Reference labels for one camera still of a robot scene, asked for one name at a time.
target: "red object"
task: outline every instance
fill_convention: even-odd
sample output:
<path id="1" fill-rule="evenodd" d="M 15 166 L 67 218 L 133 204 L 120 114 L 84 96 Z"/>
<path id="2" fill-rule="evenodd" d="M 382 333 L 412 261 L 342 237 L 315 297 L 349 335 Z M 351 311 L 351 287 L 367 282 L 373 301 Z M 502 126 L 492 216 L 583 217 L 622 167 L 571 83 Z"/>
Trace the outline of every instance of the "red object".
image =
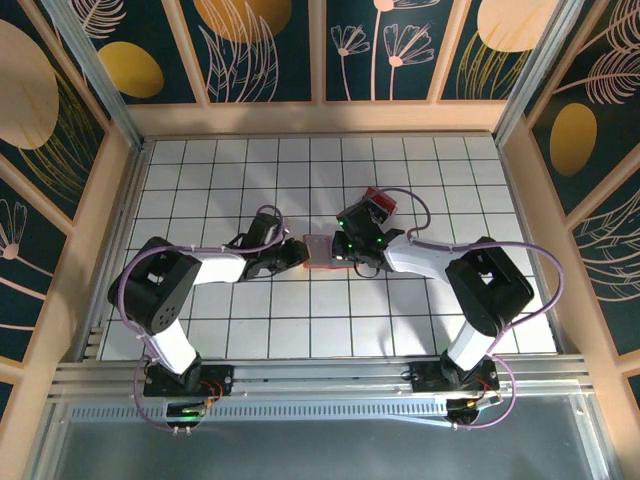
<path id="1" fill-rule="evenodd" d="M 371 197 L 380 208 L 389 212 L 389 215 L 393 214 L 393 212 L 396 211 L 396 201 L 386 193 L 376 193 L 379 191 L 380 189 L 378 187 L 369 187 L 365 195 Z"/>

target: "yellow circle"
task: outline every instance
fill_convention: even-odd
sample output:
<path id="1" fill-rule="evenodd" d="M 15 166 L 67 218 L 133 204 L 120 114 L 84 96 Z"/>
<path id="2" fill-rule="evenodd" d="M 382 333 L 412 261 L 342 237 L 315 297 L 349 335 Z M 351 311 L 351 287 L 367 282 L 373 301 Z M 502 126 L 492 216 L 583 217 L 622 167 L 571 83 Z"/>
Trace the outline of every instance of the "yellow circle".
<path id="1" fill-rule="evenodd" d="M 58 121 L 58 84 L 31 37 L 0 20 L 0 138 L 14 147 L 45 144 Z"/>
<path id="2" fill-rule="evenodd" d="M 148 98 L 164 86 L 160 65 L 142 48 L 129 42 L 113 42 L 98 52 L 118 90 L 132 97 Z"/>
<path id="3" fill-rule="evenodd" d="M 482 0 L 478 35 L 498 52 L 524 52 L 536 46 L 557 0 Z"/>
<path id="4" fill-rule="evenodd" d="M 196 10 L 213 32 L 232 42 L 248 43 L 263 40 L 260 24 L 249 21 L 245 0 L 194 0 Z M 291 18 L 291 0 L 246 0 L 256 20 L 269 26 L 275 37 Z"/>
<path id="5" fill-rule="evenodd" d="M 551 129 L 551 164 L 560 175 L 570 177 L 587 163 L 596 144 L 598 123 L 581 103 L 564 107 Z"/>

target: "white floor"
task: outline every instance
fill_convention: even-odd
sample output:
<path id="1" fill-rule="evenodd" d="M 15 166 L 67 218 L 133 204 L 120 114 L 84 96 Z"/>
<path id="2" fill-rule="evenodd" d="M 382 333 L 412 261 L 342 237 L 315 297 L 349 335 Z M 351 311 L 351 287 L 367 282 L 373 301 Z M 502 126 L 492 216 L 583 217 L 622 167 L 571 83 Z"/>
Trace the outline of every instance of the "white floor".
<path id="1" fill-rule="evenodd" d="M 154 235 L 218 246 L 246 231 L 256 209 L 275 204 L 293 236 L 333 234 L 335 215 L 370 185 L 411 188 L 429 205 L 424 238 L 522 240 L 491 137 L 283 138 L 157 142 L 127 251 Z M 425 220 L 408 196 L 391 194 L 388 227 Z M 508 250 L 533 271 L 524 250 Z M 302 267 L 273 279 L 195 288 L 181 313 L 203 358 L 266 359 L 440 354 L 464 322 L 451 288 L 432 279 Z M 540 297 L 526 308 L 534 311 Z M 98 358 L 136 359 L 142 344 L 109 308 Z M 554 352 L 547 319 L 515 329 L 498 353 Z"/>

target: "white grid mat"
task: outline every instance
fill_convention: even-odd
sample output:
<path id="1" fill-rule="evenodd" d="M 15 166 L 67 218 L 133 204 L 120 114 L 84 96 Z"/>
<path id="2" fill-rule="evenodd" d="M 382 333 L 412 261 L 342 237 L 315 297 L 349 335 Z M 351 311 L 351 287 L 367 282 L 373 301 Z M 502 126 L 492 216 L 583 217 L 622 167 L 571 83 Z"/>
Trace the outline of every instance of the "white grid mat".
<path id="1" fill-rule="evenodd" d="M 127 251 L 159 235 L 177 245 L 217 246 L 246 231 L 255 211 L 275 204 L 296 238 L 333 234 L 335 215 L 370 185 L 410 188 L 433 220 L 423 238 L 522 240 L 491 137 L 172 140 L 156 143 Z M 424 213 L 391 194 L 385 227 L 407 230 Z M 524 250 L 507 249 L 533 271 Z M 540 297 L 525 309 L 540 306 Z M 203 358 L 265 359 L 440 354 L 464 317 L 453 290 L 432 279 L 302 267 L 274 278 L 195 287 L 180 318 Z M 142 344 L 109 308 L 102 360 L 135 359 Z M 546 318 L 517 327 L 498 353 L 556 350 Z"/>

